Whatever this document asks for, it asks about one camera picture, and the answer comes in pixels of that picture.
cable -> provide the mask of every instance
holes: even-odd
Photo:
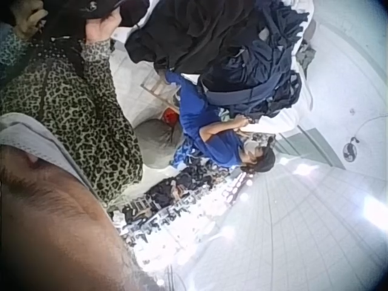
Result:
[[[178,279],[180,280],[180,282],[182,283],[182,286],[183,286],[183,288],[184,288],[184,291],[187,291],[186,285],[184,284],[184,282],[183,282],[181,276],[179,276],[177,273],[174,273],[174,275],[177,276]]]
[[[380,118],[387,118],[388,117],[388,114],[387,115],[382,115],[382,116],[377,116],[377,117],[374,117],[374,118],[372,118],[372,119],[369,119],[369,120],[367,120],[367,121],[365,121],[359,128],[358,128],[358,130],[356,131],[356,133],[354,134],[354,138],[356,138],[357,137],[357,134],[360,132],[360,130],[366,125],[366,124],[368,124],[369,122],[371,122],[371,121],[373,121],[373,120],[376,120],[376,119],[380,119]]]

hand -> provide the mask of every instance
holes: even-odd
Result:
[[[176,186],[172,186],[171,194],[173,196],[174,201],[179,201],[181,199],[179,195],[179,188]]]
[[[246,118],[244,115],[237,115],[233,122],[235,123],[236,128],[239,129],[241,127],[247,126],[249,124],[249,119]]]
[[[41,0],[17,0],[11,5],[10,10],[15,16],[15,34],[25,41],[43,28],[45,21],[42,19],[48,14],[43,9]]]
[[[117,8],[105,19],[89,19],[86,22],[86,43],[106,41],[120,25],[120,8]]]

light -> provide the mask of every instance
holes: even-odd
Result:
[[[373,197],[365,197],[364,216],[379,229],[388,230],[388,208]]]
[[[227,210],[227,207],[225,205],[220,206],[218,208],[218,211],[216,211],[215,215],[221,216],[222,214],[224,214],[226,212],[226,210]]]
[[[212,232],[215,226],[216,226],[216,223],[212,221],[207,227],[205,227],[203,234],[208,235],[210,232]]]
[[[306,164],[300,164],[293,172],[294,175],[309,176],[312,171],[317,169],[318,166],[309,166]]]
[[[289,161],[290,161],[290,159],[287,159],[287,158],[285,158],[285,157],[282,157],[281,159],[280,159],[280,161],[279,161],[279,164],[281,164],[281,165],[287,165],[288,163],[289,163]]]
[[[156,281],[156,285],[158,285],[158,286],[163,286],[164,285],[164,280],[163,279],[158,279],[157,281]]]
[[[233,195],[229,195],[228,198],[226,198],[226,202],[231,203],[233,200]]]
[[[185,250],[178,253],[178,265],[183,266],[185,263],[187,263],[190,258],[195,254],[197,250],[197,245],[191,245],[188,246]]]
[[[221,230],[221,235],[227,239],[232,239],[235,236],[235,229],[230,226],[225,226]]]
[[[240,196],[240,200],[241,200],[241,201],[243,201],[243,202],[246,202],[246,201],[248,201],[248,200],[249,200],[249,196],[248,196],[248,194],[247,194],[247,193],[243,193],[243,194],[241,194],[241,196]]]

dark blue cloth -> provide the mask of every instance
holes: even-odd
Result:
[[[168,71],[166,80],[181,86],[179,119],[184,133],[192,140],[193,146],[219,166],[240,165],[239,150],[243,143],[233,130],[220,132],[207,142],[199,135],[200,128],[221,121],[218,116],[219,108],[208,105],[196,86],[181,75]]]
[[[170,165],[177,169],[181,163],[189,165],[193,163],[193,160],[202,157],[203,154],[195,147],[193,140],[186,137],[183,143],[176,149]]]
[[[239,37],[236,55],[214,64],[200,77],[209,103],[259,119],[274,117],[297,102],[299,74],[291,71],[292,50],[308,13],[297,13],[279,0],[257,0],[258,22]],[[259,38],[266,27],[269,37]]]

